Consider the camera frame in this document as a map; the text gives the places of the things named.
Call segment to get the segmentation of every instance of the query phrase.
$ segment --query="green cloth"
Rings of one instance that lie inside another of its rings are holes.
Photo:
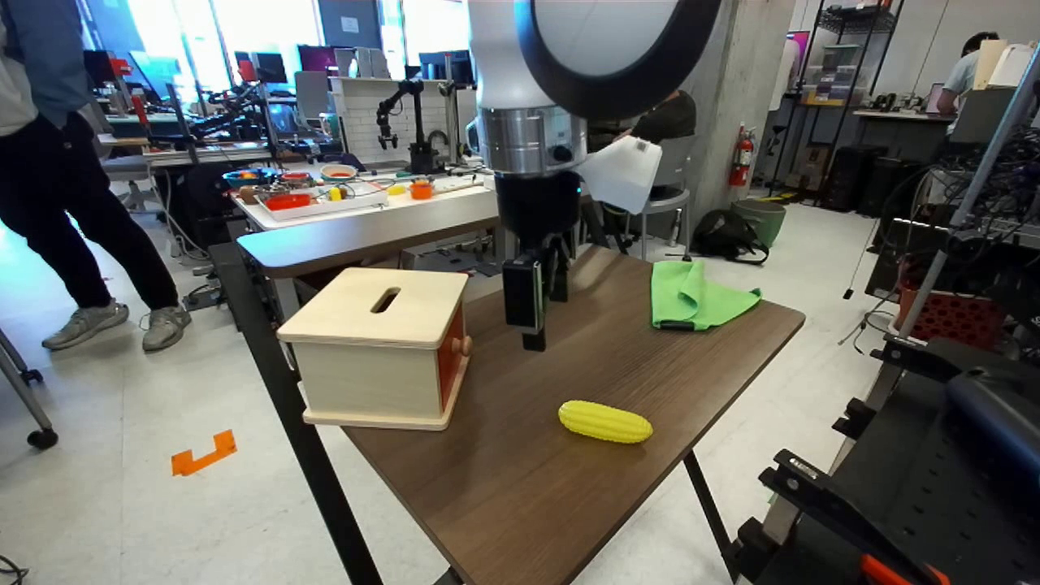
[[[713,331],[761,301],[759,293],[733,290],[707,276],[707,262],[660,261],[650,276],[652,328]]]

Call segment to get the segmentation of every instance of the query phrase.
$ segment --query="floor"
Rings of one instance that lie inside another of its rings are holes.
[[[861,297],[842,300],[870,227],[868,218],[790,204],[767,265],[709,262],[716,278],[764,290],[767,300],[806,311],[806,328],[696,448],[727,529],[767,513],[770,494],[759,472],[778,448],[825,469],[839,448],[831,418],[847,395],[866,395],[873,384],[878,365],[839,343],[870,305]],[[229,311],[195,311],[183,343],[145,358],[145,311],[120,265],[97,256],[115,297],[135,308],[129,325],[88,347],[46,354],[38,337],[70,317],[71,301],[36,256],[0,230],[0,325],[41,370],[38,400],[63,432],[60,448],[32,451],[32,423],[0,381],[0,553],[31,564],[38,585],[347,582]],[[200,283],[183,262],[170,265],[183,290]],[[221,429],[233,429],[239,451],[201,474],[175,477],[170,457],[183,448],[207,451]],[[383,582],[435,582],[444,573],[435,546],[340,432],[323,435]],[[579,582],[634,578],[727,582],[683,469]]]

